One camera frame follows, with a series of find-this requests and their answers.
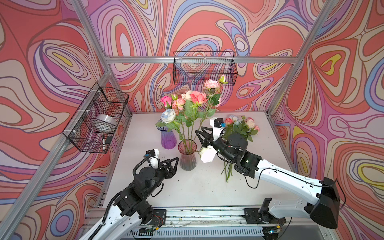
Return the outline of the small pink bud rose stem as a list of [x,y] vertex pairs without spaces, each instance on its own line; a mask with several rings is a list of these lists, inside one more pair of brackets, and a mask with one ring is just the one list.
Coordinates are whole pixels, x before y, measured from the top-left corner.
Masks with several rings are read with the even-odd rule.
[[217,107],[221,105],[222,88],[228,83],[225,75],[219,75],[218,80],[206,80],[202,92],[193,91],[191,93],[191,101],[194,107],[196,109],[204,108],[198,112],[198,119],[200,119],[198,130],[203,126],[204,121],[212,117]]

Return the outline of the coral pink rose stem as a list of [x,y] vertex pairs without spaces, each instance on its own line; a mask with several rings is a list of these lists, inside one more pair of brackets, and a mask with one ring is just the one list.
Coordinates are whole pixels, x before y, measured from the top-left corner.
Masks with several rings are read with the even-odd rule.
[[199,107],[202,107],[208,101],[208,97],[205,93],[194,91],[191,94],[192,99],[185,103],[185,126],[187,127],[188,139],[193,139],[193,130],[195,121],[200,117]]

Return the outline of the pink spray rose stem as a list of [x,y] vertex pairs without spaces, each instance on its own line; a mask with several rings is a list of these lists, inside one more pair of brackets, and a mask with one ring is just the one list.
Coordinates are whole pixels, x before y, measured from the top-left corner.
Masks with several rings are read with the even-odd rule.
[[172,94],[172,109],[175,111],[175,126],[177,126],[176,131],[179,134],[180,140],[182,142],[186,142],[186,135],[185,135],[185,103],[186,101],[183,98],[179,98],[177,95]]

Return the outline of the pale blue rose stem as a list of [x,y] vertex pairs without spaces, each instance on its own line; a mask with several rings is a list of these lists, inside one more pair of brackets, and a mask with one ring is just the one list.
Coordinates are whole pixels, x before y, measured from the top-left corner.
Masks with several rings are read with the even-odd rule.
[[176,131],[176,128],[177,126],[175,126],[175,111],[173,109],[167,109],[165,110],[162,115],[161,115],[161,119],[162,120],[162,123],[169,129],[169,130],[172,130],[175,137],[176,137],[176,140],[177,140],[177,144],[179,142],[181,142],[180,140],[180,137],[179,137],[179,134],[178,132]]

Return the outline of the bright pink rose stem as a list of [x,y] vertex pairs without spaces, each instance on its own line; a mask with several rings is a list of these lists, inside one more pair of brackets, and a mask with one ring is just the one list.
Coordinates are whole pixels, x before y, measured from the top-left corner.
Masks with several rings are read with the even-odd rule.
[[165,109],[171,109],[173,104],[173,99],[170,96],[164,96],[161,98],[161,103],[164,105]]

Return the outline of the cream rose stem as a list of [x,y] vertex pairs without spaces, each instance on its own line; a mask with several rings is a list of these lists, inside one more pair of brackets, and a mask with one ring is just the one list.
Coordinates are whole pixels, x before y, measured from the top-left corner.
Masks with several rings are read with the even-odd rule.
[[193,94],[193,92],[194,91],[192,91],[192,90],[185,92],[184,94],[182,94],[182,98],[185,101],[190,101],[192,99],[191,94]]

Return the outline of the purple blue glass vase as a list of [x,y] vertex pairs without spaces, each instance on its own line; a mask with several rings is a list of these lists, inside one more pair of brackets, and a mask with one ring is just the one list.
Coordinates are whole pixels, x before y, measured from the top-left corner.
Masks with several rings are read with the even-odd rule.
[[162,120],[158,120],[156,123],[157,129],[161,132],[161,145],[166,150],[173,149],[177,140],[172,130],[169,130],[163,123]]

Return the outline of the pink grey glass vase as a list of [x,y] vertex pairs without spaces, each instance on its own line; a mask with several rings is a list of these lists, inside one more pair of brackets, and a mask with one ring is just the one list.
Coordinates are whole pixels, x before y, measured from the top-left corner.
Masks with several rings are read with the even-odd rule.
[[186,139],[179,143],[178,150],[181,154],[179,166],[185,171],[192,171],[197,165],[195,156],[197,144],[193,140]]

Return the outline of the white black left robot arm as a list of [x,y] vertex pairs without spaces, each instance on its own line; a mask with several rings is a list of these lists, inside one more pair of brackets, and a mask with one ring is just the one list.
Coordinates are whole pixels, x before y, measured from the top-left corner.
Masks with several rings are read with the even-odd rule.
[[166,223],[167,211],[155,210],[147,198],[154,197],[153,192],[164,187],[163,181],[177,173],[179,158],[164,161],[155,158],[156,165],[150,158],[147,155],[134,167],[134,180],[112,197],[103,217],[81,240],[120,240],[140,225],[145,226],[146,233],[153,233]]

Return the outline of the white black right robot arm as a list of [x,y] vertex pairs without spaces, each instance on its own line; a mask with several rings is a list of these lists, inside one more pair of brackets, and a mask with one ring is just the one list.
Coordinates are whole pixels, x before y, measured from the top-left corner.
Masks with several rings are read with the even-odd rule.
[[247,150],[248,142],[240,134],[222,139],[224,128],[203,127],[196,134],[202,144],[201,159],[210,162],[217,156],[245,178],[266,181],[296,196],[296,201],[265,199],[261,215],[282,219],[285,217],[308,218],[316,224],[337,229],[341,199],[338,181],[325,177],[312,179],[274,165]]

